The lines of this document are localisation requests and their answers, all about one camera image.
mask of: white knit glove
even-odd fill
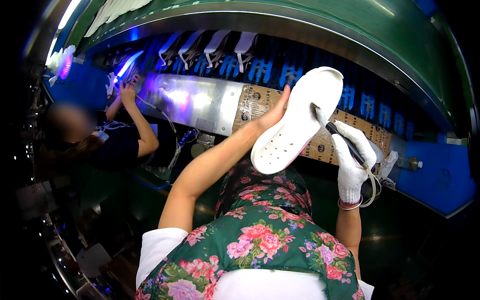
[[[360,155],[365,159],[368,167],[372,168],[377,156],[363,132],[337,120],[335,126],[338,132],[351,140]],[[332,140],[338,157],[338,193],[340,199],[348,204],[357,203],[360,200],[361,185],[368,178],[367,171],[353,158],[348,150],[347,143],[340,135],[332,134]]]
[[[113,94],[113,87],[115,86],[114,83],[113,83],[113,80],[115,79],[115,73],[114,72],[111,72],[110,74],[107,75],[107,78],[108,78],[108,84],[105,85],[105,88],[107,89],[107,97],[108,96],[112,96]]]

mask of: woman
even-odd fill
[[[103,171],[119,171],[141,164],[168,166],[175,154],[175,133],[170,128],[158,131],[156,124],[145,120],[135,104],[138,79],[136,75],[128,84],[120,82],[119,96],[96,121],[75,105],[54,103],[48,110],[46,131],[48,141],[57,144],[53,147],[57,156],[86,159]],[[114,120],[122,105],[134,125]]]
[[[333,135],[339,173],[335,239],[311,214],[303,180],[291,168],[258,173],[236,164],[256,139],[283,116],[286,87],[277,105],[194,159],[175,181],[158,229],[143,235],[136,300],[146,299],[369,299],[360,280],[360,187],[367,173],[347,144]],[[373,166],[363,133],[341,122],[338,130]],[[216,219],[192,231],[196,199],[225,173]]]

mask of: dark shirt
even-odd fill
[[[149,156],[138,156],[140,134],[135,125],[108,121],[106,116],[99,118],[97,135],[104,140],[101,147],[90,156],[90,164],[102,171],[120,171],[134,168],[146,162]]]

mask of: bracelet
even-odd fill
[[[362,194],[360,194],[360,201],[358,202],[358,204],[355,205],[354,207],[350,207],[350,208],[343,208],[343,207],[341,207],[341,206],[340,206],[340,201],[341,201],[341,200],[340,200],[340,198],[339,198],[338,201],[337,201],[337,203],[336,203],[336,204],[338,205],[338,208],[341,208],[341,209],[343,209],[343,210],[352,210],[352,209],[355,209],[355,208],[359,207],[359,206],[362,204],[362,202],[363,202],[363,196],[362,196]]]

